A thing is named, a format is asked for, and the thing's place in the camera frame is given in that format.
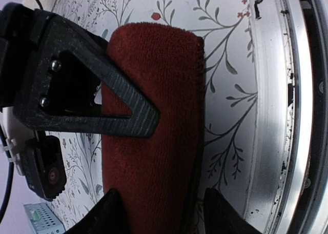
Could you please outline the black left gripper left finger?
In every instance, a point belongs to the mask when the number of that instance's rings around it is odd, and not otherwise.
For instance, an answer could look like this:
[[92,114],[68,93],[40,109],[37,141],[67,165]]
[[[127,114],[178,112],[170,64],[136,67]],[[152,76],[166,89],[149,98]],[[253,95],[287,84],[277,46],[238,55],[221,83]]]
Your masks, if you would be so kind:
[[129,233],[127,212],[118,190],[110,189],[66,234]]

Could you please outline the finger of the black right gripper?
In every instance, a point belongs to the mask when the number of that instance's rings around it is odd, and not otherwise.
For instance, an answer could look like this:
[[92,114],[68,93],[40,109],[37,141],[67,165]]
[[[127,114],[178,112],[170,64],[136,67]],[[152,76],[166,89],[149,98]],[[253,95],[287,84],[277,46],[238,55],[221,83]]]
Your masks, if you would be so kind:
[[13,114],[32,130],[151,137],[159,111],[106,54],[107,41],[51,14]]

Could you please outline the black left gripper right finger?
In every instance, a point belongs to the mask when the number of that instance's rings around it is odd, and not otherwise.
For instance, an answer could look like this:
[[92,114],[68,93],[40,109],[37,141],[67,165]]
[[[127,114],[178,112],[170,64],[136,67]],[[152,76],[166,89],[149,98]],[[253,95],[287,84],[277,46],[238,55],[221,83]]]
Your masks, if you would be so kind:
[[260,233],[244,220],[215,188],[207,188],[203,198],[204,230],[209,233]]

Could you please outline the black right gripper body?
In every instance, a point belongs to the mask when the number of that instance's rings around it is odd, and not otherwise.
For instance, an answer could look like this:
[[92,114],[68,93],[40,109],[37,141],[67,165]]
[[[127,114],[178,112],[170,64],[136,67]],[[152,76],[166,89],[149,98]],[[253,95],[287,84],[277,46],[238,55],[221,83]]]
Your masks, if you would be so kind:
[[1,107],[13,105],[32,51],[42,41],[51,12],[8,3],[1,10]]

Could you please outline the green microfiber towel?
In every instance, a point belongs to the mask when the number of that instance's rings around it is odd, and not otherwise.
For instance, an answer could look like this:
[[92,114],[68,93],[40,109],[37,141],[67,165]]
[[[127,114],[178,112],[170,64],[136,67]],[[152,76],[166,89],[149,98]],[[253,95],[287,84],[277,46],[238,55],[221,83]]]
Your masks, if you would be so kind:
[[30,212],[31,212],[31,219],[33,221],[38,221],[40,219],[37,211],[31,210]]

